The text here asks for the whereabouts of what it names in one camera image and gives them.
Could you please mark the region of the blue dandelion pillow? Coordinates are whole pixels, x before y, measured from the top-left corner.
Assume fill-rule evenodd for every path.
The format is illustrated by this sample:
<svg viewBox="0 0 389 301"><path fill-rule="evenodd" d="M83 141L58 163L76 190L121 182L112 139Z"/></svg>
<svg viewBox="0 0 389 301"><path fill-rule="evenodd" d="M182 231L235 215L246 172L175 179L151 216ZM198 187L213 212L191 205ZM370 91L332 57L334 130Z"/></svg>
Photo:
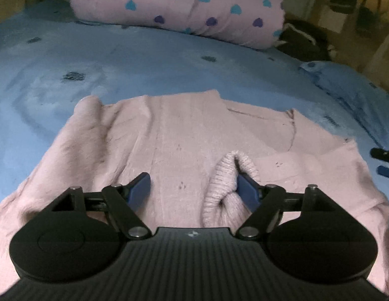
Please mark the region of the blue dandelion pillow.
<svg viewBox="0 0 389 301"><path fill-rule="evenodd" d="M299 71L335 99L377 146L389 149L389 94L385 90L354 69L334 62L305 62Z"/></svg>

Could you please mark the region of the pink knit sweater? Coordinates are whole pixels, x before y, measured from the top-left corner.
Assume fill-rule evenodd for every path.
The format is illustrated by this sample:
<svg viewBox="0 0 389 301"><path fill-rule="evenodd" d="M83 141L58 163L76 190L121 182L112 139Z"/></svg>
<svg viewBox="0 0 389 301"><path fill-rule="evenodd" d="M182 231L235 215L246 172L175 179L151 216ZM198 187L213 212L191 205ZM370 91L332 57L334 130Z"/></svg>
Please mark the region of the pink knit sweater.
<svg viewBox="0 0 389 301"><path fill-rule="evenodd" d="M249 215L234 191L239 169L294 192L316 184L373 234L378 257L369 280L389 292L389 201L355 140L294 109L226 101L211 90L112 105L80 100L40 163L0 203L0 294L18 280L9 256L13 235L67 188L99 191L147 172L151 193L139 217L151 229L236 230Z"/></svg>

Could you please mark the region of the black and white garment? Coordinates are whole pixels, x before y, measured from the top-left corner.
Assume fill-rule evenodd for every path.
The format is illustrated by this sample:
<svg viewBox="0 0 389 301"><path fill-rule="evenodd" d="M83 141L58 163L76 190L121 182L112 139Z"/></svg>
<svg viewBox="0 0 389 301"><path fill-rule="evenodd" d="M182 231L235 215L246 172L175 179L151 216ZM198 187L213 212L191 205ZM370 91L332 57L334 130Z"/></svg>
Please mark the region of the black and white garment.
<svg viewBox="0 0 389 301"><path fill-rule="evenodd" d="M303 62L332 61L332 52L335 51L325 32L311 23L295 19L284 22L275 47Z"/></svg>

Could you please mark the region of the pink heart-print folded quilt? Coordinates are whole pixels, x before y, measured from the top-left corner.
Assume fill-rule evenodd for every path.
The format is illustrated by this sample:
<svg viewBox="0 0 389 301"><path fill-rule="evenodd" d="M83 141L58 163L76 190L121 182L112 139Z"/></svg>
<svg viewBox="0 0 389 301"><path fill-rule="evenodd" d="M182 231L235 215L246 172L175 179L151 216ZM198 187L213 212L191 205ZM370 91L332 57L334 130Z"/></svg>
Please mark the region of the pink heart-print folded quilt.
<svg viewBox="0 0 389 301"><path fill-rule="evenodd" d="M284 25L283 0L70 0L81 20L159 27L264 50Z"/></svg>

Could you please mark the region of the blue dandelion bed sheet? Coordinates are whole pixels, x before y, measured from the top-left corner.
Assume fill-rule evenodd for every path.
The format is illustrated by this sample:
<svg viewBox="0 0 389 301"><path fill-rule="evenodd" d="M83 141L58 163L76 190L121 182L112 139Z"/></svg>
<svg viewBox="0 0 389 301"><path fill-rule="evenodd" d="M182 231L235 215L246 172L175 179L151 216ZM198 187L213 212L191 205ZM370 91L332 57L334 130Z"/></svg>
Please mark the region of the blue dandelion bed sheet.
<svg viewBox="0 0 389 301"><path fill-rule="evenodd" d="M105 104L141 95L217 90L224 99L297 109L333 134L354 137L371 171L379 147L358 122L271 48L255 51L162 29L77 20L48 0L0 23L0 201L32 172L88 95Z"/></svg>

